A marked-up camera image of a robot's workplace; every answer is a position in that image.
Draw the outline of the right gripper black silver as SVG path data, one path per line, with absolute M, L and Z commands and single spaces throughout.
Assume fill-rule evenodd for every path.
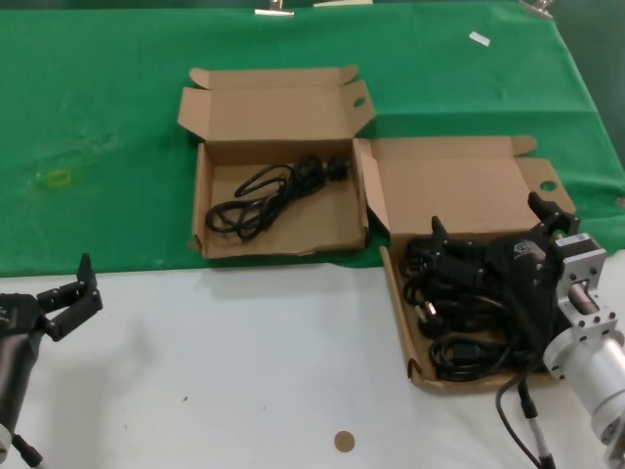
M 493 242 L 488 250 L 488 260 L 502 276 L 506 291 L 535 316 L 550 316 L 559 307 L 583 316 L 599 312 L 605 249 L 589 234 L 578 234 L 579 218 L 554 201 L 530 192 L 527 204 L 538 223 L 530 232 Z M 557 234 L 565 237 L 554 239 Z M 467 287 L 486 287 L 485 242 L 450 238 L 434 216 L 431 250 L 436 274 Z

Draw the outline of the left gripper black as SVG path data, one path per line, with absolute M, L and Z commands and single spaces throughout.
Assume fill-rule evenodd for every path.
M 74 282 L 36 297 L 1 294 L 1 337 L 41 332 L 59 342 L 103 307 L 90 255 L 84 253 Z

